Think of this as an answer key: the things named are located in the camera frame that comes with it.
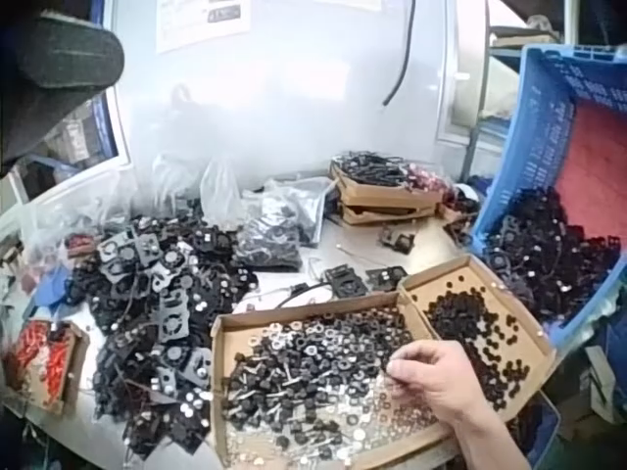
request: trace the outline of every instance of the hand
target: hand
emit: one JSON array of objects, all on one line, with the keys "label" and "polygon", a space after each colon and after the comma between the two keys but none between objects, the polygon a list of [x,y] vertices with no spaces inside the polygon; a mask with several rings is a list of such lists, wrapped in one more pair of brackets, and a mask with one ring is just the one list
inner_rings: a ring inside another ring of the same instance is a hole
[{"label": "hand", "polygon": [[391,395],[407,399],[424,394],[441,421],[452,426],[480,426],[494,410],[463,347],[457,341],[415,341],[390,357],[388,375],[393,379]]}]

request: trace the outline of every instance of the white sticker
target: white sticker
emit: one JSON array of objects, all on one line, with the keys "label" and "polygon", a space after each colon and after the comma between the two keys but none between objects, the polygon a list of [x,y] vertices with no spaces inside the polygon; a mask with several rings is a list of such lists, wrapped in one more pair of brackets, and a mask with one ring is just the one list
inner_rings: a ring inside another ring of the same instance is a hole
[{"label": "white sticker", "polygon": [[157,53],[251,28],[251,0],[158,0]]},{"label": "white sticker", "polygon": [[87,160],[89,150],[87,150],[87,140],[85,139],[85,128],[80,120],[66,122],[66,131],[70,139],[70,151],[68,160],[71,164]]},{"label": "white sticker", "polygon": [[322,3],[333,3],[345,7],[361,8],[370,12],[380,12],[383,8],[383,0],[317,0]]}]

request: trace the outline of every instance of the person's arm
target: person's arm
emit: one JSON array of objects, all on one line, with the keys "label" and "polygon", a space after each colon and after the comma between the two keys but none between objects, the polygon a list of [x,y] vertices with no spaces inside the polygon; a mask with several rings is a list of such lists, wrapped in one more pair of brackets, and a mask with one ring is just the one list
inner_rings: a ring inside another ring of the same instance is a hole
[{"label": "person's arm", "polygon": [[453,424],[461,453],[471,470],[528,470],[529,463],[488,403],[474,416]]},{"label": "person's arm", "polygon": [[529,470],[506,425],[486,401],[465,351],[457,342],[416,341],[396,351],[387,367],[392,396],[424,397],[449,424],[472,470]]}]

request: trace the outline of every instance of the blue basket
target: blue basket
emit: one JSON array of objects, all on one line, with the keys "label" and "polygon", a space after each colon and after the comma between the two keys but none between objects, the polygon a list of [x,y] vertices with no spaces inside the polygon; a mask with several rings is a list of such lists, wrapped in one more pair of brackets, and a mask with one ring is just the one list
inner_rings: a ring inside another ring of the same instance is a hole
[{"label": "blue basket", "polygon": [[[627,114],[627,57],[611,48],[527,46],[520,76],[518,106],[509,127],[503,164],[472,230],[472,251],[479,257],[486,233],[503,215],[512,196],[521,189],[555,185],[568,153],[579,100]],[[577,334],[626,265],[624,255],[564,328],[544,325],[558,349]]]},{"label": "blue basket", "polygon": [[547,454],[549,447],[551,447],[557,435],[557,429],[561,421],[559,412],[542,392],[536,395],[534,400],[542,407],[542,421],[540,422],[540,426],[538,426],[533,447],[531,447],[531,450],[527,453],[527,460],[531,468],[537,468]]},{"label": "blue basket", "polygon": [[[621,284],[627,282],[627,269],[622,273]],[[614,404],[627,406],[627,306],[618,310],[608,321],[598,336],[597,344],[601,346],[607,362],[614,372],[616,384]]]}]

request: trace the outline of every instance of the clear plastic bag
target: clear plastic bag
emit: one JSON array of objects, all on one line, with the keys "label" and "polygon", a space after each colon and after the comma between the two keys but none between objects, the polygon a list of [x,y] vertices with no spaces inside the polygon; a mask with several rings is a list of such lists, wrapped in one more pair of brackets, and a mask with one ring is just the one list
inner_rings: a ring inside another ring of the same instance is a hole
[{"label": "clear plastic bag", "polygon": [[203,218],[222,230],[234,230],[244,220],[244,205],[235,173],[224,159],[209,161],[200,183],[200,204]]},{"label": "clear plastic bag", "polygon": [[283,191],[244,192],[246,220],[237,234],[235,255],[254,268],[299,269],[298,213]]},{"label": "clear plastic bag", "polygon": [[198,197],[199,176],[185,159],[159,154],[152,165],[153,211],[155,216],[174,217],[180,201]]},{"label": "clear plastic bag", "polygon": [[324,199],[334,186],[331,179],[321,176],[287,182],[270,180],[265,184],[265,190],[280,192],[294,204],[301,243],[315,246],[322,234]]},{"label": "clear plastic bag", "polygon": [[30,203],[21,216],[24,267],[21,283],[30,291],[43,274],[69,265],[68,241],[73,235],[95,235],[112,220],[129,219],[129,191],[122,191],[116,170],[85,180],[66,193]]}]

